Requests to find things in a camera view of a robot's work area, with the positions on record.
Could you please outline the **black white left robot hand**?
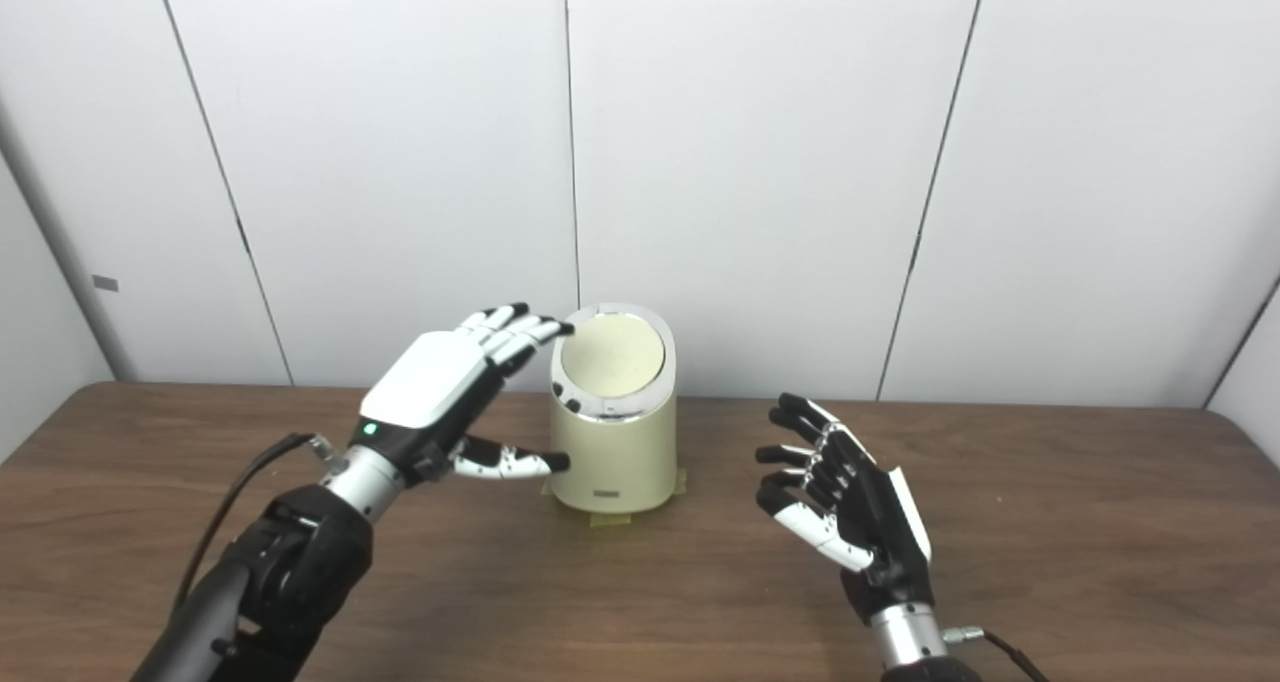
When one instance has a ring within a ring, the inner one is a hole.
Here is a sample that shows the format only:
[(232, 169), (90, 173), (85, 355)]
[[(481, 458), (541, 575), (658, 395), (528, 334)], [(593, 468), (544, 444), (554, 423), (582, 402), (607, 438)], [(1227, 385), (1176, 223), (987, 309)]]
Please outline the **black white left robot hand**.
[(416, 337), (366, 392), (352, 445), (374, 450), (406, 489), (448, 473), (489, 480), (564, 473), (571, 458), (562, 450), (536, 453), (479, 438), (471, 427), (539, 349), (573, 331), (571, 322), (513, 303)]

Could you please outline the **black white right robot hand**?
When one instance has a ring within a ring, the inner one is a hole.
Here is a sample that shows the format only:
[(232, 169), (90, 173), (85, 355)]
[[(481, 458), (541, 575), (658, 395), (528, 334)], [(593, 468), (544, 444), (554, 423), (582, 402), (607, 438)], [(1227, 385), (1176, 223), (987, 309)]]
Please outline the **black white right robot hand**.
[(864, 626), (892, 608), (934, 605), (932, 546), (901, 468), (887, 471), (855, 432), (815, 400), (782, 392), (769, 422), (804, 441), (755, 450), (764, 473), (756, 504), (835, 562)]

